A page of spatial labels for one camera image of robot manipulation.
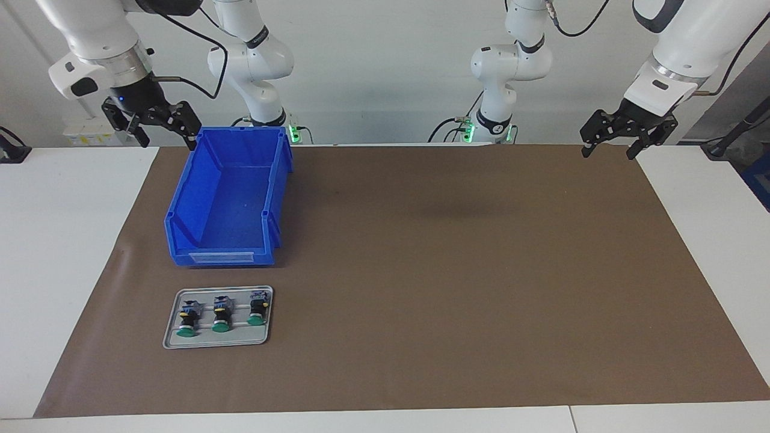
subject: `brown mat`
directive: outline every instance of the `brown mat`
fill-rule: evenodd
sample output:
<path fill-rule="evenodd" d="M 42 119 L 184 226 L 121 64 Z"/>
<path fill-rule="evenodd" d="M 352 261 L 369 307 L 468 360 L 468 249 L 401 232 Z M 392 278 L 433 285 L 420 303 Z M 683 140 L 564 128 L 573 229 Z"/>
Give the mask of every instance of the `brown mat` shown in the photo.
<path fill-rule="evenodd" d="M 278 265 L 188 270 L 161 149 L 35 416 L 770 399 L 624 149 L 295 157 Z M 267 344 L 162 348 L 176 291 L 254 284 Z"/>

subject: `gray tray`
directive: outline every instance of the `gray tray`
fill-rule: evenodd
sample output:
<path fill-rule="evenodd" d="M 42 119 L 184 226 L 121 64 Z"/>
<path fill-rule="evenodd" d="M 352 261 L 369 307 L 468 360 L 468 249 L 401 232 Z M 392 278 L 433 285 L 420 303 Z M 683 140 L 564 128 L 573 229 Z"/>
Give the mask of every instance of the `gray tray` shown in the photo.
<path fill-rule="evenodd" d="M 261 326 L 249 325 L 246 320 L 251 313 L 250 296 L 255 290 L 264 290 L 270 293 L 270 302 L 267 307 L 265 324 Z M 243 346 L 247 344 L 262 344 L 267 341 L 270 332 L 270 319 L 273 310 L 273 288 L 270 286 L 251 287 L 223 287 L 207 289 L 180 290 L 174 298 L 174 306 L 169 316 L 169 325 L 166 327 L 166 336 L 163 338 L 163 347 L 166 349 L 190 349 L 195 347 L 223 347 Z M 211 331 L 214 321 L 214 297 L 229 296 L 235 303 L 232 315 L 232 328 L 227 332 Z M 176 335 L 179 329 L 179 311 L 188 300 L 197 300 L 203 306 L 201 318 L 198 319 L 195 337 L 180 337 Z"/>

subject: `table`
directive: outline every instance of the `table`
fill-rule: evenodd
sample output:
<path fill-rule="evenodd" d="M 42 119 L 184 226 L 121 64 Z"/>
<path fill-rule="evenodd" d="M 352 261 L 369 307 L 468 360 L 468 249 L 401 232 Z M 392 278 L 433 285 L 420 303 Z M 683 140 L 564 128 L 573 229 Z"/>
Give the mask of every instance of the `table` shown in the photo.
<path fill-rule="evenodd" d="M 0 167 L 0 244 L 6 318 L 0 331 L 0 418 L 28 418 L 88 300 L 156 149 L 37 149 Z M 639 162 L 749 354 L 770 381 L 770 214 L 726 163 L 694 147 L 661 147 Z M 50 324 L 25 323 L 24 302 Z M 197 425 L 268 431 L 766 431 L 770 401 L 730 404 L 502 408 L 314 414 L 184 415 Z M 171 430 L 169 416 L 0 421 L 9 431 Z M 170 417 L 174 423 L 182 415 Z"/>

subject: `black cable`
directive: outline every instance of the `black cable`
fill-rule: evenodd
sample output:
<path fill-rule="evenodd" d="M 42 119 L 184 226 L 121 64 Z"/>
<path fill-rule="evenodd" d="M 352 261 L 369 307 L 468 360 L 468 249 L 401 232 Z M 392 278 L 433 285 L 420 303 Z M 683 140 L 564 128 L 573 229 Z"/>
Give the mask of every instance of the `black cable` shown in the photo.
<path fill-rule="evenodd" d="M 165 13 L 163 13 L 163 12 L 157 10 L 157 9 L 152 8 L 150 5 L 147 5 L 147 3 L 144 0 L 137 0 L 137 2 L 141 3 L 141 4 L 144 4 L 145 7 L 142 7 L 143 9 L 154 11 L 156 14 L 160 15 L 161 17 L 163 17 L 163 19 L 165 19 L 166 21 L 174 24 L 175 26 L 179 27 L 180 29 L 185 30 L 185 31 L 187 31 L 189 33 L 192 33 L 193 35 L 195 35 L 195 36 L 197 36 L 197 37 L 199 37 L 199 38 L 201 38 L 201 39 L 203 39 L 205 41 L 211 42 L 212 44 L 214 44 L 214 45 L 216 45 L 216 46 L 218 46 L 218 47 L 220 47 L 222 49 L 222 51 L 225 53 L 225 61 L 222 64 L 222 73 L 219 74 L 219 82 L 216 84 L 216 90 L 214 91 L 213 94 L 209 93 L 208 91 L 203 89 L 203 87 L 198 86 L 194 82 L 189 81 L 188 79 L 184 79 L 182 77 L 156 77 L 156 81 L 164 81 L 163 79 L 167 79 L 167 80 L 165 80 L 167 82 L 184 82 L 185 84 L 189 84 L 189 85 L 195 87 L 196 89 L 200 90 L 204 95 L 208 96 L 209 98 L 216 99 L 216 97 L 219 96 L 219 91 L 222 89 L 222 82 L 225 79 L 225 71 L 227 70 L 227 60 L 228 60 L 228 57 L 229 57 L 229 53 L 227 52 L 227 48 L 225 48 L 224 45 L 219 43 L 219 41 L 216 41 L 215 39 L 211 39 L 210 37 L 208 37 L 208 36 L 206 36 L 206 35 L 204 35 L 202 33 L 199 33 L 197 31 L 191 29 L 190 27 L 187 27 L 186 25 L 182 24 L 181 22 L 176 21 L 174 18 L 169 17 Z"/>
<path fill-rule="evenodd" d="M 511 128 L 516 128 L 516 135 L 514 135 L 514 142 L 512 144 L 516 144 L 516 139 L 519 138 L 519 127 L 517 125 L 512 125 Z"/>
<path fill-rule="evenodd" d="M 741 48 L 738 49 L 738 51 L 735 53 L 735 56 L 732 58 L 732 62 L 730 62 L 730 66 L 727 68 L 727 71 L 725 72 L 725 76 L 722 78 L 721 83 L 719 84 L 719 87 L 714 92 L 709 92 L 697 96 L 717 96 L 721 93 L 721 91 L 725 88 L 725 85 L 727 84 L 728 78 L 730 78 L 730 74 L 732 73 L 732 69 L 735 67 L 735 63 L 738 62 L 738 58 L 741 57 L 741 54 L 743 53 L 743 50 L 746 49 L 748 44 L 752 41 L 754 36 L 756 36 L 757 33 L 759 33 L 759 29 L 762 28 L 763 25 L 768 21 L 768 18 L 770 18 L 770 14 L 765 15 L 765 19 L 762 20 L 762 22 L 757 25 L 757 28 L 754 29 L 754 31 L 751 33 L 751 35 L 748 36 L 748 38 L 743 42 L 743 45 L 741 45 Z"/>
<path fill-rule="evenodd" d="M 213 19 L 212 19 L 212 18 L 209 16 L 209 14 L 207 14 L 207 13 L 206 13 L 206 11 L 204 11 L 204 10 L 203 10 L 203 8 L 198 8 L 198 10 L 199 10 L 199 11 L 201 11 L 201 13 L 203 13 L 203 16 L 205 16 L 205 17 L 206 17 L 206 18 L 207 18 L 207 19 L 208 19 L 208 20 L 209 20 L 209 21 L 210 21 L 212 24 L 214 24 L 214 27 L 216 27 L 216 28 L 218 28 L 218 29 L 222 29 L 221 27 L 219 27 L 219 24 L 217 24 L 217 23 L 216 23 L 216 21 L 214 21 L 214 20 L 213 20 Z"/>
<path fill-rule="evenodd" d="M 452 123 L 452 122 L 456 122 L 454 117 L 450 117 L 449 119 L 446 119 L 443 122 L 439 123 L 438 126 L 436 126 L 436 129 L 434 129 L 434 131 L 430 134 L 430 138 L 428 139 L 428 142 L 432 143 L 433 142 L 433 138 L 436 136 L 436 134 L 438 133 L 439 129 L 444 127 L 444 125 L 447 125 L 448 123 Z"/>
<path fill-rule="evenodd" d="M 481 101 L 481 96 L 483 96 L 483 95 L 484 95 L 484 91 L 482 90 L 481 93 L 479 93 L 479 96 L 474 101 L 474 104 L 472 106 L 470 106 L 470 109 L 468 110 L 468 113 L 466 113 L 465 117 L 470 117 L 470 114 L 474 111 L 474 108 L 476 108 L 476 104 L 478 104 L 479 101 Z M 457 139 L 457 134 L 455 133 L 454 137 L 452 137 L 452 143 L 454 143 L 454 140 L 456 140 L 456 139 Z"/>
<path fill-rule="evenodd" d="M 9 136 L 9 137 L 11 137 L 11 138 L 13 138 L 14 140 L 18 141 L 18 142 L 19 142 L 19 144 L 21 144 L 22 146 L 24 146 L 24 147 L 26 147 L 26 146 L 27 146 L 27 145 L 25 145 L 25 144 L 24 144 L 24 142 L 22 141 L 22 139 L 20 139 L 20 138 L 19 138 L 19 137 L 18 137 L 16 134 L 14 134 L 14 133 L 13 133 L 13 132 L 12 132 L 10 129 L 8 129 L 8 128 L 5 128 L 4 126 L 0 126 L 0 131 L 2 131 L 2 132 L 4 132 L 4 133 L 8 134 L 8 136 Z"/>
<path fill-rule="evenodd" d="M 307 131 L 308 134 L 310 134 L 310 144 L 316 144 L 316 140 L 313 139 L 313 131 L 310 130 L 307 126 L 297 126 L 297 131 Z"/>
<path fill-rule="evenodd" d="M 768 120 L 770 120 L 770 116 L 767 116 L 763 120 L 760 120 L 759 122 L 753 124 L 750 128 L 746 129 L 743 133 L 745 134 L 748 131 L 751 131 L 753 129 L 757 129 L 758 127 L 762 126 L 762 124 L 767 122 Z M 720 140 L 722 140 L 722 139 L 724 139 L 726 137 L 727 136 L 721 136 L 721 137 L 717 137 L 715 139 L 709 139 L 709 140 L 704 141 L 702 144 L 709 144 L 709 143 L 713 143 L 715 141 L 720 141 Z"/>
<path fill-rule="evenodd" d="M 230 125 L 230 128 L 234 127 L 235 125 L 237 125 L 237 124 L 239 124 L 241 122 L 245 122 L 246 120 L 244 120 L 244 119 L 245 119 L 245 117 L 239 117 L 238 119 L 235 120 L 235 122 L 233 122 L 232 125 Z"/>
<path fill-rule="evenodd" d="M 464 132 L 464 131 L 465 131 L 465 128 L 457 128 L 457 129 L 452 129 L 450 132 L 448 132 L 448 133 L 447 133 L 447 136 L 445 136 L 445 137 L 444 137 L 444 143 L 446 143 L 446 142 L 447 142 L 447 140 L 449 139 L 449 135 L 450 135 L 451 133 L 454 133 L 454 136 L 455 136 L 455 138 L 457 138 L 457 133 L 462 133 L 462 132 Z"/>
<path fill-rule="evenodd" d="M 596 13 L 596 16 L 594 17 L 594 19 L 592 19 L 591 22 L 588 23 L 588 26 L 586 26 L 585 29 L 582 29 L 577 33 L 566 32 L 559 24 L 558 19 L 554 19 L 554 25 L 556 25 L 556 29 L 558 29 L 562 35 L 567 36 L 568 38 L 577 38 L 578 36 L 582 36 L 588 30 L 591 30 L 591 27 L 593 27 L 594 24 L 596 24 L 596 21 L 599 19 L 601 14 L 604 13 L 604 10 L 607 8 L 607 5 L 609 5 L 609 3 L 610 3 L 610 0 L 604 0 L 604 4 L 601 6 L 601 8 L 599 8 L 599 12 Z"/>

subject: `blue plastic bin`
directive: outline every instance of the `blue plastic bin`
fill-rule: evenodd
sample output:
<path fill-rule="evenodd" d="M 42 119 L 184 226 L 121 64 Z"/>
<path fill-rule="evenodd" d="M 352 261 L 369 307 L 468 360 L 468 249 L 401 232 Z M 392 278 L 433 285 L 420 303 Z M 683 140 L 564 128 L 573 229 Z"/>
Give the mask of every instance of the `blue plastic bin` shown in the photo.
<path fill-rule="evenodd" d="M 166 215 L 179 266 L 275 264 L 281 203 L 293 171 L 284 128 L 203 128 Z"/>
<path fill-rule="evenodd" d="M 741 177 L 770 212 L 770 153 L 747 168 Z"/>

